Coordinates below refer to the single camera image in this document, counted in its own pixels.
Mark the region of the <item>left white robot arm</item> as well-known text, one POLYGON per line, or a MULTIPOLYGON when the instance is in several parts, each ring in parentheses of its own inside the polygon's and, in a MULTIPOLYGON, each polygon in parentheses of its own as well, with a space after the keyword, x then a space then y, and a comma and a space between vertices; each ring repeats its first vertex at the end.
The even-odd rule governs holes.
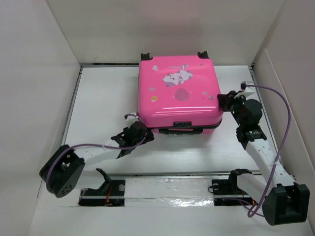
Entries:
POLYGON ((104 160, 119 159, 153 140, 152 130, 142 122, 135 121, 102 144, 60 146, 41 168, 39 175, 46 183, 47 191, 57 198, 62 198, 76 188, 86 166, 104 160))

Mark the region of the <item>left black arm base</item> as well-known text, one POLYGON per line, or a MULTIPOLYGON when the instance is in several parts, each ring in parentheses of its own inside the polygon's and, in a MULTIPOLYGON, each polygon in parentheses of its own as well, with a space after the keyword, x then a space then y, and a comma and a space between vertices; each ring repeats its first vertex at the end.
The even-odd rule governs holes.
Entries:
POLYGON ((82 207, 123 207, 125 205, 124 179, 114 179, 105 191, 98 189, 82 189, 78 205, 82 207))

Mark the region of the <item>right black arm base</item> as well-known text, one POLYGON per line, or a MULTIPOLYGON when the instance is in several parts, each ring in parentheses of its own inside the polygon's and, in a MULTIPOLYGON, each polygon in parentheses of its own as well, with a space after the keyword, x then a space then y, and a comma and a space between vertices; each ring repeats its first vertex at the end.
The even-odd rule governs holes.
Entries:
POLYGON ((252 206, 256 203, 246 192, 231 186, 228 179, 213 179, 208 187, 213 194, 214 205, 221 206, 252 206))

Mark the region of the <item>pink kids suitcase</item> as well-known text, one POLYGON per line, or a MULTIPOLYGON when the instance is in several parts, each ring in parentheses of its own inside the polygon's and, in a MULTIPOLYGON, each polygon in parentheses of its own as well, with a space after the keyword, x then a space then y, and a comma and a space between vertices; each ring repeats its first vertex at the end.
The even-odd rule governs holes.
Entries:
POLYGON ((163 134, 205 134, 220 125, 221 91, 206 51, 140 58, 137 114, 148 128, 163 134))

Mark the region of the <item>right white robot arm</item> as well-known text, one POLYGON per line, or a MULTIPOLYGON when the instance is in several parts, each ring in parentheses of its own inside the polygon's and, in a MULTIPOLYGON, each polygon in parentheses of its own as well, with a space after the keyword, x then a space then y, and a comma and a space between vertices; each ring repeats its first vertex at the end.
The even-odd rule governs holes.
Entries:
POLYGON ((260 182, 249 170, 231 171, 227 187, 232 193, 244 191, 254 201, 249 208, 252 218, 258 210, 271 226, 302 223, 307 219, 310 191, 305 184, 298 184, 279 161, 267 142, 259 122, 262 105, 254 99, 246 99, 242 93, 231 91, 217 96, 219 108, 230 112, 238 127, 236 136, 243 149, 256 163, 265 183, 260 182))

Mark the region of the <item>aluminium rail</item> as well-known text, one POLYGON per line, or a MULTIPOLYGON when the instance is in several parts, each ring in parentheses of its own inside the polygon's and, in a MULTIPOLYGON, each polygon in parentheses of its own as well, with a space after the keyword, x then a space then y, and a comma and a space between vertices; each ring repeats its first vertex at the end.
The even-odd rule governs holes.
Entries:
MULTIPOLYGON (((63 143, 102 144, 126 127, 124 115, 138 103, 138 67, 84 67, 70 107, 63 143)), ((137 147, 131 154, 86 166, 76 189, 97 188, 102 168, 112 177, 141 178, 228 174, 248 169, 261 175, 259 168, 236 138, 237 123, 224 113, 212 134, 166 135, 137 147)))

